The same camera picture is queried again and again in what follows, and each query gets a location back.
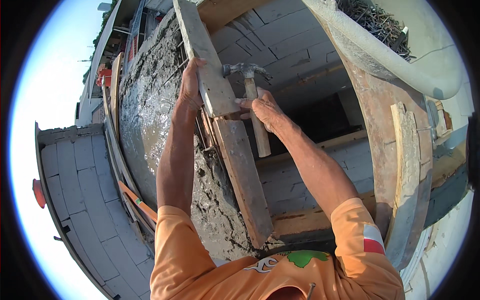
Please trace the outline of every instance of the construction site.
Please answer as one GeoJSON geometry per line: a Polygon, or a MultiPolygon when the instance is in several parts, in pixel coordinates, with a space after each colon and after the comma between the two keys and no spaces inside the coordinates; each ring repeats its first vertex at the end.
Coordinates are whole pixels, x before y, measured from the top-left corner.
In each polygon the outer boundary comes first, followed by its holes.
{"type": "Polygon", "coordinates": [[[258,119],[240,119],[234,99],[252,95],[253,84],[339,163],[379,228],[406,297],[427,299],[421,278],[430,276],[429,288],[440,284],[449,265],[435,257],[454,257],[462,236],[453,228],[468,226],[473,104],[453,39],[417,0],[112,5],[75,126],[36,126],[37,200],[95,286],[108,299],[150,299],[156,170],[192,57],[207,64],[198,72],[204,106],[191,219],[214,262],[336,248],[331,223],[285,146],[258,119]],[[260,71],[222,73],[239,63],[260,71]],[[433,258],[422,271],[428,251],[433,258]]]}

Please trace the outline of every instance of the man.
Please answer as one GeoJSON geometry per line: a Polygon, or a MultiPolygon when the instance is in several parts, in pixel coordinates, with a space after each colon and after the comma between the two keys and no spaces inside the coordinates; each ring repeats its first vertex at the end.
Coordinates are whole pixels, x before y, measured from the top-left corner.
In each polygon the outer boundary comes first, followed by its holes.
{"type": "Polygon", "coordinates": [[[385,257],[380,232],[350,179],[260,88],[258,99],[236,102],[252,108],[292,155],[303,182],[332,222],[336,257],[293,251],[215,266],[190,220],[193,129],[203,103],[196,69],[206,63],[191,59],[183,72],[158,164],[151,299],[404,299],[400,276],[385,257]]]}

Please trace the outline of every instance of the hand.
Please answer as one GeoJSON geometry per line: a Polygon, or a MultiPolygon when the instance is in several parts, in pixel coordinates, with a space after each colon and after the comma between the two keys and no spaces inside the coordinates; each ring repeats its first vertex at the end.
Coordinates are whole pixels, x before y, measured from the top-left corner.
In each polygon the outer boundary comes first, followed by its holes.
{"type": "MultiPolygon", "coordinates": [[[[265,125],[265,129],[274,133],[274,126],[284,113],[269,91],[257,87],[257,93],[258,98],[255,100],[237,98],[235,102],[242,108],[252,109],[258,119],[265,125]]],[[[250,114],[242,114],[240,117],[242,119],[248,119],[250,114]]]]}
{"type": "Polygon", "coordinates": [[[197,68],[203,67],[206,63],[206,59],[193,57],[183,70],[179,101],[188,103],[194,111],[199,110],[204,103],[198,89],[197,68]]]}

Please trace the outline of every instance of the shirt sleeve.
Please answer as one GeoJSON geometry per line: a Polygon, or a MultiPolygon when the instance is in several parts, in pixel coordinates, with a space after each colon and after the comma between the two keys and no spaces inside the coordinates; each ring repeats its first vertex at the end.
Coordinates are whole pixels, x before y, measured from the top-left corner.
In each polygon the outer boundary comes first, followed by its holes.
{"type": "Polygon", "coordinates": [[[347,296],[404,299],[402,279],[385,256],[380,231],[361,199],[343,202],[333,211],[331,220],[337,244],[336,270],[347,296]]]}
{"type": "Polygon", "coordinates": [[[179,208],[158,209],[151,299],[170,299],[215,268],[188,215],[179,208]]]}

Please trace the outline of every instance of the hammer head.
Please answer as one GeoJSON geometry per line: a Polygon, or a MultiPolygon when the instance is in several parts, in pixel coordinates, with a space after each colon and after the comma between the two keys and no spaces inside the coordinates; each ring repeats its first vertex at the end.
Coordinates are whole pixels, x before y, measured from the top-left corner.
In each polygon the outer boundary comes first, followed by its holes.
{"type": "Polygon", "coordinates": [[[255,73],[261,74],[266,80],[272,79],[272,76],[262,67],[254,63],[237,63],[236,65],[223,65],[222,75],[228,76],[232,73],[241,73],[245,78],[255,77],[255,73]]]}

